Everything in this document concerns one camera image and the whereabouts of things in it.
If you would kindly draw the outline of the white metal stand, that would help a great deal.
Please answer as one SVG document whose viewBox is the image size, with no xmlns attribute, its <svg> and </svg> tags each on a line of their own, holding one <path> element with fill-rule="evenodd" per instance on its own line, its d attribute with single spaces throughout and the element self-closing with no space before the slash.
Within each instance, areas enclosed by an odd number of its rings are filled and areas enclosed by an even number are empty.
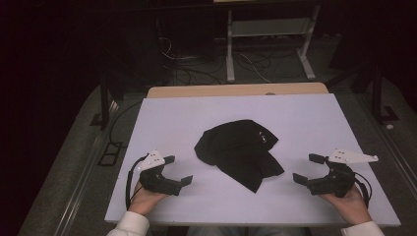
<svg viewBox="0 0 417 236">
<path fill-rule="evenodd" d="M 296 54 L 304 73 L 309 81 L 316 78 L 307 57 L 307 52 L 321 10 L 320 5 L 313 7 L 312 14 L 306 18 L 279 19 L 279 20 L 254 20 L 233 21 L 232 11 L 228 11 L 227 19 L 227 53 L 226 53 L 226 79 L 229 83 L 235 82 L 234 60 L 232 52 L 232 39 L 234 37 L 247 36 L 271 36 L 271 35 L 303 35 L 304 42 L 296 50 Z"/>
</svg>

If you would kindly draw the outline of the person's right white sleeve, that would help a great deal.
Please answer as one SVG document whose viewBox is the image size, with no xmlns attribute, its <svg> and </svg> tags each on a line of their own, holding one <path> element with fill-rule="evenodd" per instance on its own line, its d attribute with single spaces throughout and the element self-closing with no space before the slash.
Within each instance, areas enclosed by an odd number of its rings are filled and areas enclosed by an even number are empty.
<svg viewBox="0 0 417 236">
<path fill-rule="evenodd" d="M 360 223 L 341 229 L 342 236 L 385 236 L 375 221 Z"/>
</svg>

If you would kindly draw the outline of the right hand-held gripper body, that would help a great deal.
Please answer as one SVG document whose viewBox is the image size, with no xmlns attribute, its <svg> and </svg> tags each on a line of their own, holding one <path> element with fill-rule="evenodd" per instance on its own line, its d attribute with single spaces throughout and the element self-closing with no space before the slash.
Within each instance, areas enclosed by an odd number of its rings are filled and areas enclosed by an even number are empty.
<svg viewBox="0 0 417 236">
<path fill-rule="evenodd" d="M 328 174 L 319 179 L 309 180 L 308 189 L 312 195 L 335 194 L 343 198 L 353 185 L 357 184 L 365 198 L 372 197 L 373 190 L 369 181 L 353 171 L 349 164 L 376 162 L 379 160 L 376 155 L 336 148 L 325 158 L 327 160 L 324 164 L 328 167 Z"/>
</svg>

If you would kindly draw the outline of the black metal stand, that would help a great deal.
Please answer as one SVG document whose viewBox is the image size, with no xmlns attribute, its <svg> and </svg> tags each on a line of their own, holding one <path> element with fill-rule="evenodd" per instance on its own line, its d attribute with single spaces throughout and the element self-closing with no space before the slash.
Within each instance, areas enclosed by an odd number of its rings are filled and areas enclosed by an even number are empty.
<svg viewBox="0 0 417 236">
<path fill-rule="evenodd" d="M 372 65 L 372 114 L 381 125 L 399 118 L 390 106 L 382 106 L 383 78 L 377 63 Z"/>
<path fill-rule="evenodd" d="M 99 75 L 100 113 L 93 116 L 90 124 L 104 130 L 110 119 L 110 98 L 106 73 L 102 67 L 99 67 L 97 72 Z"/>
</svg>

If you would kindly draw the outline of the black floor frame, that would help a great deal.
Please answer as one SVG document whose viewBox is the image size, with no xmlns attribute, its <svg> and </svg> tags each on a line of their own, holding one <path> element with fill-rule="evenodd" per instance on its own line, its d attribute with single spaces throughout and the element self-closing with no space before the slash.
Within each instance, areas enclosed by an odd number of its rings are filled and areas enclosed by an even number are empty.
<svg viewBox="0 0 417 236">
<path fill-rule="evenodd" d="M 114 166 L 122 147 L 122 142 L 109 142 L 97 164 L 99 166 Z"/>
</svg>

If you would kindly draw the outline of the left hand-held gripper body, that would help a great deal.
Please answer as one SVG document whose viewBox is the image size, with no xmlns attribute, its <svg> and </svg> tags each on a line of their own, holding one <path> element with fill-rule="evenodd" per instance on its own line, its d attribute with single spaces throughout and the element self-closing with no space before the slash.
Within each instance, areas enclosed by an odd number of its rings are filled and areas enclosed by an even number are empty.
<svg viewBox="0 0 417 236">
<path fill-rule="evenodd" d="M 140 183 L 151 192 L 165 195 L 178 196 L 182 186 L 180 181 L 168 179 L 162 175 L 164 167 L 164 157 L 158 150 L 151 151 L 140 163 Z"/>
</svg>

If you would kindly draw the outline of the person's left white sleeve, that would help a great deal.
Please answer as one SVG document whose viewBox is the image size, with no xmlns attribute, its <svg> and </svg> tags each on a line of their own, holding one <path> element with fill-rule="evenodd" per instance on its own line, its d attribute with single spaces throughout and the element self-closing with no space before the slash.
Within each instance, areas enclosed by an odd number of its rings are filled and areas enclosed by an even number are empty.
<svg viewBox="0 0 417 236">
<path fill-rule="evenodd" d="M 146 236 L 149 220 L 138 213 L 126 211 L 117 225 L 106 236 Z"/>
</svg>

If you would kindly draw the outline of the black t-shirt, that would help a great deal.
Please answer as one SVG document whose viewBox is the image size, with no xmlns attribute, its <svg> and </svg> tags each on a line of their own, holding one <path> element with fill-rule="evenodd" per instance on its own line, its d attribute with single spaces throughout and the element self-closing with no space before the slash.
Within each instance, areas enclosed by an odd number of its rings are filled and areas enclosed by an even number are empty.
<svg viewBox="0 0 417 236">
<path fill-rule="evenodd" d="M 257 193 L 265 178 L 284 173 L 269 153 L 277 142 L 278 137 L 257 122 L 238 120 L 204 131 L 194 150 L 199 160 Z"/>
</svg>

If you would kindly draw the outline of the person's left hand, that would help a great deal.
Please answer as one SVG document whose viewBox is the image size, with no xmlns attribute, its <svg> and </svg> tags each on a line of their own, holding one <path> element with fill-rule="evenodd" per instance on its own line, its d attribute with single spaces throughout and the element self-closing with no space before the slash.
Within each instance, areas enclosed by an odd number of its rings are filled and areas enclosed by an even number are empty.
<svg viewBox="0 0 417 236">
<path fill-rule="evenodd" d="M 147 215 L 160 201 L 165 198 L 165 194 L 150 192 L 144 189 L 142 184 L 138 182 L 135 187 L 135 195 L 131 199 L 128 211 L 141 215 Z"/>
</svg>

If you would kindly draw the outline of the person's white sleeve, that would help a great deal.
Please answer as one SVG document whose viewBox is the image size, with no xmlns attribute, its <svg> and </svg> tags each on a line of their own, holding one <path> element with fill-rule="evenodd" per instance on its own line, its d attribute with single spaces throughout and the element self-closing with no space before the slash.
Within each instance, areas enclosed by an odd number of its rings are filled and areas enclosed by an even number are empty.
<svg viewBox="0 0 417 236">
<path fill-rule="evenodd" d="M 385 236 L 375 221 L 360 223 L 341 229 L 342 236 Z"/>
<path fill-rule="evenodd" d="M 138 213 L 126 211 L 117 225 L 106 236 L 146 236 L 149 220 Z"/>
</svg>

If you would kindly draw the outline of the wooden table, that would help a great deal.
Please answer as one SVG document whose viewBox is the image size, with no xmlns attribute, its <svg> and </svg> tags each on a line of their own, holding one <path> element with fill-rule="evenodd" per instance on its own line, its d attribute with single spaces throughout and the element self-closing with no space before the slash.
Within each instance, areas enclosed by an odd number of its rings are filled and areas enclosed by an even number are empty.
<svg viewBox="0 0 417 236">
<path fill-rule="evenodd" d="M 154 87 L 149 90 L 147 98 L 323 93 L 328 93 L 323 83 L 247 84 Z"/>
</svg>

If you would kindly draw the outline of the metal floor rail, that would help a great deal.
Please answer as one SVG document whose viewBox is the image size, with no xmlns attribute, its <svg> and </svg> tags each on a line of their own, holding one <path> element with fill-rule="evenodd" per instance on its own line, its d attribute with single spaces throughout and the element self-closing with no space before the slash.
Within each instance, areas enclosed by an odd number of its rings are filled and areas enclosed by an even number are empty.
<svg viewBox="0 0 417 236">
<path fill-rule="evenodd" d="M 90 175 L 107 136 L 107 126 L 119 106 L 87 101 L 77 115 L 52 168 L 65 201 L 53 236 L 68 236 L 88 189 Z"/>
</svg>

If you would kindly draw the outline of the person's right hand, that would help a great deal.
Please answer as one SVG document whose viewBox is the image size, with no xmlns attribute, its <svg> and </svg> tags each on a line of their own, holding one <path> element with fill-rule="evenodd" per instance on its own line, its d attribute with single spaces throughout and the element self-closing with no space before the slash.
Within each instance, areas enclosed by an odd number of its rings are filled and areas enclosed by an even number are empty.
<svg viewBox="0 0 417 236">
<path fill-rule="evenodd" d="M 350 225 L 372 221 L 362 195 L 356 186 L 353 186 L 343 198 L 339 198 L 335 194 L 323 194 L 321 198 L 328 201 Z"/>
</svg>

